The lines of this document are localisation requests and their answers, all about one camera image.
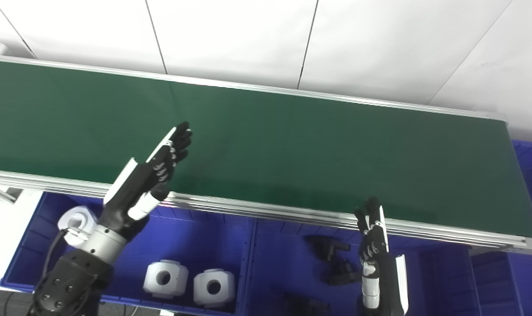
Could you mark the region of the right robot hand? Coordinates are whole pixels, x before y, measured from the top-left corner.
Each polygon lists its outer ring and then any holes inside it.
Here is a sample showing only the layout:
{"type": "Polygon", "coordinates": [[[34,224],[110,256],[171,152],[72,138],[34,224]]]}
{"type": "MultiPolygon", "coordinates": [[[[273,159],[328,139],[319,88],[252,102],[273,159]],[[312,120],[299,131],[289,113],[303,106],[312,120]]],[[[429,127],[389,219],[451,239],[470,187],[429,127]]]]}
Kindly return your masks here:
{"type": "Polygon", "coordinates": [[[364,316],[404,316],[408,312],[405,256],[392,256],[386,217],[375,196],[354,212],[361,233],[358,256],[362,266],[358,308],[364,316]]]}

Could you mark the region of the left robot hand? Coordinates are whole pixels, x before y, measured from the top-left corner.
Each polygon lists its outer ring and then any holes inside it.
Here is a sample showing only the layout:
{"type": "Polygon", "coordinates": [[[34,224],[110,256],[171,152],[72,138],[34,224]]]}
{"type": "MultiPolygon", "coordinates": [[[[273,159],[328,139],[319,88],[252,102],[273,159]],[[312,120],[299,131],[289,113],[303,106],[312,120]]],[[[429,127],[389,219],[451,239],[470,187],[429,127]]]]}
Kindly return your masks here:
{"type": "Polygon", "coordinates": [[[124,167],[104,197],[99,224],[131,242],[147,225],[146,215],[132,218],[128,212],[143,197],[156,192],[156,204],[169,194],[169,181],[176,166],[188,156],[192,131],[187,121],[174,126],[156,146],[149,158],[137,163],[133,158],[124,167]]]}

